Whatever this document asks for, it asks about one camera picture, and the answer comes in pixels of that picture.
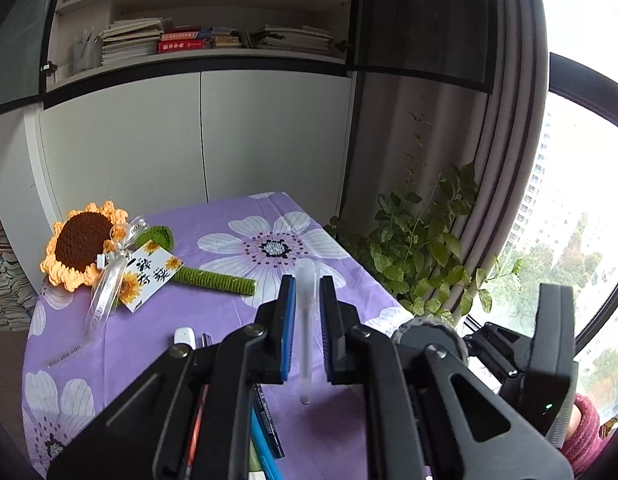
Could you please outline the right hand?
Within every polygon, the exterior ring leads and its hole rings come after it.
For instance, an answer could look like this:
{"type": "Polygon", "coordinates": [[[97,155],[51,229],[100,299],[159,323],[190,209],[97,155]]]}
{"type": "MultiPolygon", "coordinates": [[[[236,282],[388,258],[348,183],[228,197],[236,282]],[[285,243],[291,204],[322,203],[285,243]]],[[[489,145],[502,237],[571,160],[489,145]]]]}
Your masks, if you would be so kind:
{"type": "Polygon", "coordinates": [[[600,436],[600,428],[600,417],[594,404],[586,396],[576,393],[565,440],[560,448],[575,478],[594,464],[609,443],[609,438],[600,436]]]}

